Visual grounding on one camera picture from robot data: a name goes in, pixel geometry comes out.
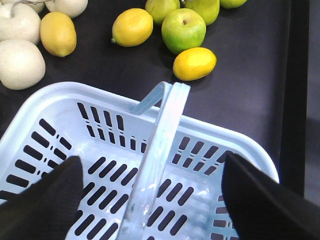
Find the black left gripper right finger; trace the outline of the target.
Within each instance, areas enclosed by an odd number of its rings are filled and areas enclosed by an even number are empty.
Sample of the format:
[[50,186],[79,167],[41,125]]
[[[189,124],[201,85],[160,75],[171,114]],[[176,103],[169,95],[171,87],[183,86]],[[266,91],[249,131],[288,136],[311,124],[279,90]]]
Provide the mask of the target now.
[[223,199],[241,240],[318,240],[320,208],[238,154],[227,153]]

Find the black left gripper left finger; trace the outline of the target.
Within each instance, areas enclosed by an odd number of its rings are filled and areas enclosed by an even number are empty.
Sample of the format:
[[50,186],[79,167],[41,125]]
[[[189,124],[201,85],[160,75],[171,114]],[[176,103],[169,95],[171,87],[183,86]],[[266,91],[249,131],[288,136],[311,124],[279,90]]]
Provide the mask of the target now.
[[83,195],[83,165],[71,156],[0,206],[2,240],[64,240]]

